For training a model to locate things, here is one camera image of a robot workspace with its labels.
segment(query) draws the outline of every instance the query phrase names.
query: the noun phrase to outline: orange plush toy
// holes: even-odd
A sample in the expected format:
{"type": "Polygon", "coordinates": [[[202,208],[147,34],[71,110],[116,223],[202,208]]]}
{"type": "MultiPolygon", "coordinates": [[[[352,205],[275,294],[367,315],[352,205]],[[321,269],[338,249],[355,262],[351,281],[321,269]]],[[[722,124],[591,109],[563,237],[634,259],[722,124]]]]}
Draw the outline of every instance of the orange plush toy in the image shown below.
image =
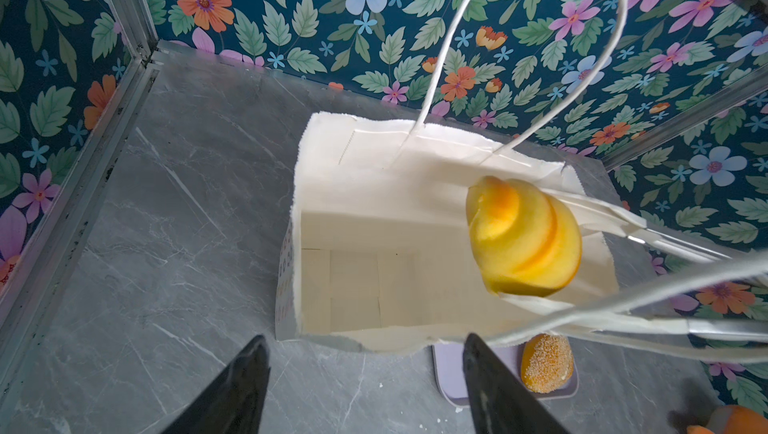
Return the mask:
{"type": "Polygon", "coordinates": [[[742,406],[718,407],[706,427],[689,426],[688,434],[768,434],[768,420],[742,406]]]}

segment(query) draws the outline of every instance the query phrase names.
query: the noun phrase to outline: paper bag handle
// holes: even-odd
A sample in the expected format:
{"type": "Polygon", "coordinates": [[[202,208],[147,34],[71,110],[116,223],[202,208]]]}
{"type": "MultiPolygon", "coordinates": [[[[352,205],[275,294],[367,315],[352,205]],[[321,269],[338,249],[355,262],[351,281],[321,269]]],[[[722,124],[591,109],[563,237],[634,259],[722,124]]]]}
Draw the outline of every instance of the paper bag handle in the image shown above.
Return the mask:
{"type": "MultiPolygon", "coordinates": [[[[424,97],[424,103],[422,104],[422,110],[418,113],[418,119],[416,120],[416,123],[413,125],[413,129],[411,129],[408,136],[415,135],[416,132],[418,132],[420,129],[423,128],[424,123],[426,122],[427,114],[429,113],[429,109],[432,106],[432,100],[435,98],[435,92],[437,91],[437,84],[440,82],[440,78],[442,77],[442,66],[446,62],[446,58],[448,56],[448,50],[451,47],[451,41],[453,39],[453,35],[456,33],[456,29],[458,28],[458,24],[461,22],[462,17],[464,16],[464,11],[469,6],[469,2],[471,0],[462,0],[461,5],[456,10],[456,14],[453,17],[453,20],[451,21],[451,25],[448,26],[448,31],[446,32],[446,36],[444,37],[445,41],[443,41],[442,46],[440,47],[440,53],[437,56],[437,63],[435,64],[435,71],[432,74],[432,77],[429,79],[429,88],[427,89],[427,93],[424,97]]],[[[621,34],[624,31],[624,26],[627,23],[627,0],[618,0],[618,8],[617,8],[617,14],[616,14],[616,28],[613,31],[613,33],[610,35],[610,39],[608,41],[608,45],[605,46],[605,49],[603,49],[602,53],[600,54],[600,58],[593,66],[592,70],[589,74],[587,74],[587,77],[582,80],[581,84],[576,87],[576,89],[573,90],[571,94],[565,97],[563,101],[552,108],[550,112],[548,112],[545,116],[543,116],[541,119],[539,119],[537,122],[534,122],[533,125],[527,129],[525,132],[520,134],[519,137],[516,139],[513,139],[508,144],[501,146],[499,149],[496,149],[491,155],[497,154],[501,151],[504,151],[506,149],[513,149],[515,146],[523,142],[526,138],[533,135],[534,132],[538,131],[540,128],[546,125],[547,122],[550,122],[556,115],[558,115],[560,112],[563,111],[571,102],[573,102],[581,93],[589,86],[590,82],[600,73],[600,70],[605,67],[605,65],[608,63],[608,58],[610,57],[610,54],[614,51],[616,46],[619,43],[619,39],[621,39],[621,34]]]]}

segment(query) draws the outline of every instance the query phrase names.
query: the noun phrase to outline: orange flower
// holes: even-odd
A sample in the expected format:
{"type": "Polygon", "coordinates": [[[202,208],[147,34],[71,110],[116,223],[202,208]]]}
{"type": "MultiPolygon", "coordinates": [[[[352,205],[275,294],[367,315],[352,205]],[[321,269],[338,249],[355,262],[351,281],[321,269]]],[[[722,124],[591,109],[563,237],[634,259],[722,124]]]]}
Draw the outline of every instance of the orange flower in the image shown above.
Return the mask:
{"type": "Polygon", "coordinates": [[[440,86],[440,92],[448,102],[467,95],[467,89],[475,87],[475,69],[470,67],[458,68],[458,73],[452,72],[446,76],[446,84],[440,86]]]}
{"type": "Polygon", "coordinates": [[[85,128],[89,131],[96,127],[96,123],[101,118],[101,114],[106,109],[109,100],[112,99],[112,94],[118,85],[112,74],[103,76],[101,83],[104,88],[101,88],[98,82],[93,81],[88,90],[88,100],[92,105],[83,110],[83,115],[85,116],[85,128]]]}
{"type": "Polygon", "coordinates": [[[179,7],[187,16],[194,16],[194,23],[203,29],[213,27],[216,32],[226,30],[224,23],[232,24],[235,14],[225,7],[232,6],[231,0],[179,0],[179,7]]]}
{"type": "Polygon", "coordinates": [[[485,92],[490,92],[490,93],[499,92],[502,90],[503,85],[504,83],[502,82],[501,79],[493,78],[490,81],[488,81],[488,83],[485,85],[485,92]]]}
{"type": "Polygon", "coordinates": [[[486,47],[489,51],[500,48],[506,40],[507,35],[504,32],[494,32],[492,28],[486,26],[480,27],[478,34],[475,36],[475,42],[486,47]]]}
{"type": "Polygon", "coordinates": [[[712,304],[712,310],[720,314],[728,314],[728,309],[734,314],[743,314],[747,306],[755,303],[755,295],[747,292],[749,286],[735,283],[722,283],[702,289],[696,298],[700,303],[712,304]]]}
{"type": "Polygon", "coordinates": [[[422,67],[425,71],[427,71],[429,74],[432,74],[435,71],[435,64],[437,64],[437,58],[429,58],[422,64],[422,67]]]}
{"type": "Polygon", "coordinates": [[[616,141],[617,139],[627,135],[627,132],[629,132],[629,129],[631,127],[632,126],[630,126],[626,122],[611,124],[603,128],[602,131],[595,132],[594,135],[592,136],[592,139],[590,139],[589,143],[594,144],[596,146],[599,146],[602,144],[610,144],[613,141],[616,141]]]}

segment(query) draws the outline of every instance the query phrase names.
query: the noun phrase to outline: gray marble floor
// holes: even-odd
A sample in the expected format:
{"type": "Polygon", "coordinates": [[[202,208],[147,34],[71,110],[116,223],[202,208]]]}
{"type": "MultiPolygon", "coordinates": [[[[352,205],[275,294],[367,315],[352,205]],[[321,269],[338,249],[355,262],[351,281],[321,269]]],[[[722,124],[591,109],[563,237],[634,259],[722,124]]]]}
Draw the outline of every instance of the gray marble floor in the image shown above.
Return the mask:
{"type": "MultiPolygon", "coordinates": [[[[296,146],[319,110],[412,114],[281,74],[205,59],[165,65],[9,432],[160,432],[257,333],[271,350],[264,433],[473,432],[469,411],[438,393],[428,350],[383,356],[274,341],[296,146]]],[[[569,159],[593,195],[618,202],[598,162],[569,159]]],[[[638,246],[611,247],[623,284],[654,275],[638,246]]],[[[715,403],[698,362],[573,348],[579,392],[545,403],[573,434],[682,432],[715,403]]]]}

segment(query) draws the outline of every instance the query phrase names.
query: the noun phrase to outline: floral wallpaper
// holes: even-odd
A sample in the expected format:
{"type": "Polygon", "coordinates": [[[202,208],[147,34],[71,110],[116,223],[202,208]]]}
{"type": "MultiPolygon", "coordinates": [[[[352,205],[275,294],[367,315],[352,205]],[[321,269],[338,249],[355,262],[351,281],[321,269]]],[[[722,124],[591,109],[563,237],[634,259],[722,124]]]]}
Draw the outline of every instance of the floral wallpaper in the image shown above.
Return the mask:
{"type": "Polygon", "coordinates": [[[0,295],[125,73],[107,0],[0,0],[0,295]]]}

